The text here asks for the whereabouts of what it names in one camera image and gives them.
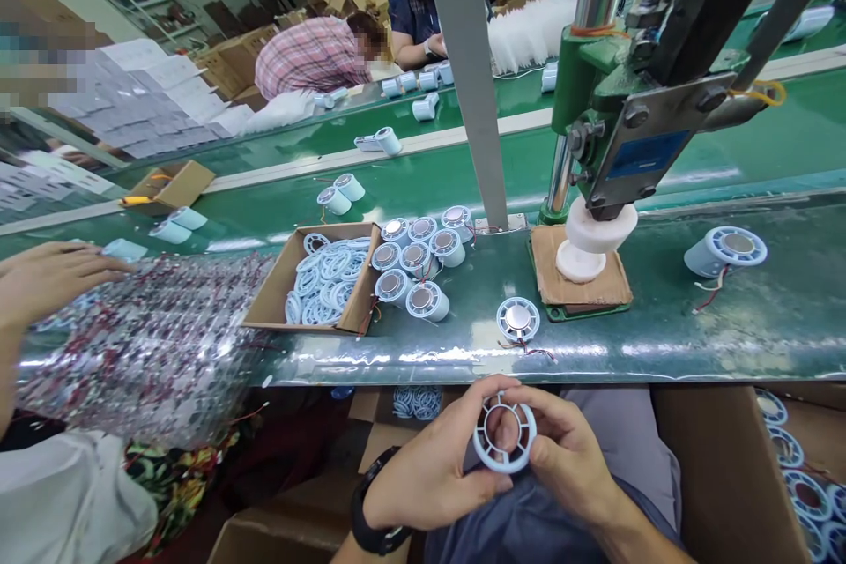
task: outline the black watch strap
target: black watch strap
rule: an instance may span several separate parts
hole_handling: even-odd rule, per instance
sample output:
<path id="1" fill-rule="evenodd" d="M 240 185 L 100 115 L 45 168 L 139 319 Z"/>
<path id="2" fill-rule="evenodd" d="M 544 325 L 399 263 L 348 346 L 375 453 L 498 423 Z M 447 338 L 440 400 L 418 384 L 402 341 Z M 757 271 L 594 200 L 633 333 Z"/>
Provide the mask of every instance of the black watch strap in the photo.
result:
<path id="1" fill-rule="evenodd" d="M 412 534 L 409 527 L 371 529 L 364 517 L 364 497 L 382 467 L 399 451 L 399 447 L 386 449 L 367 469 L 364 479 L 352 495 L 352 536 L 368 553 L 387 555 L 396 551 Z"/>

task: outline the woman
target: woman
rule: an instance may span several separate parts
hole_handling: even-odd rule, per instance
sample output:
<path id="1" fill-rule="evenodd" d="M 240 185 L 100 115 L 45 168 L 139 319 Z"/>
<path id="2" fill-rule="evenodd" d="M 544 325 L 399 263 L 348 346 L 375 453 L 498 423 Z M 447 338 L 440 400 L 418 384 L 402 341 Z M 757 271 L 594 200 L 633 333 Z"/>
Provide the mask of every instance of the woman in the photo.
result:
<path id="1" fill-rule="evenodd" d="M 403 71 L 447 57 L 434 0 L 388 0 L 390 46 Z"/>

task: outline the blue label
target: blue label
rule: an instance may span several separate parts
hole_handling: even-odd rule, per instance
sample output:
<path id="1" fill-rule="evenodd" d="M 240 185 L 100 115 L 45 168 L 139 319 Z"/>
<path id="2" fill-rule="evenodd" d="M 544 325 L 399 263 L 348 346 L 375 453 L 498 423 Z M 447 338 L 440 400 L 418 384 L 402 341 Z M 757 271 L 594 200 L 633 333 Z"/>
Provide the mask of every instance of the blue label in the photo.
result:
<path id="1" fill-rule="evenodd" d="M 624 143 L 606 180 L 666 169 L 689 134 L 690 130 L 680 130 Z"/>

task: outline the plaid shirt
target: plaid shirt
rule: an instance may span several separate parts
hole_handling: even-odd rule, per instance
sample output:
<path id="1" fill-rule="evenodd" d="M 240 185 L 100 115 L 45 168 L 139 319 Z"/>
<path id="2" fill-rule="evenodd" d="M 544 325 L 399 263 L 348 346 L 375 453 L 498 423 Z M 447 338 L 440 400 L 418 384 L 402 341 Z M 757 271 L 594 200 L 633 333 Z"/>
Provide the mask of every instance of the plaid shirt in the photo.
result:
<path id="1" fill-rule="evenodd" d="M 267 100 L 301 88 L 329 93 L 369 81 L 355 35 L 335 18 L 308 19 L 286 29 L 256 60 L 256 87 Z"/>

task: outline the sleeve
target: sleeve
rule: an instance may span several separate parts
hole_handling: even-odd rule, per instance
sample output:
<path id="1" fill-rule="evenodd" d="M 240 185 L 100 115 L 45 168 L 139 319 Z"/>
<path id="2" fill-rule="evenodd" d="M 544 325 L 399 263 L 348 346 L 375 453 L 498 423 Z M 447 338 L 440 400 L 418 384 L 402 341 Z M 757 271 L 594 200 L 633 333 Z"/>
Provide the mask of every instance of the sleeve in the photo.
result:
<path id="1" fill-rule="evenodd" d="M 388 15 L 390 16 L 391 31 L 414 36 L 412 7 L 408 0 L 388 0 Z"/>

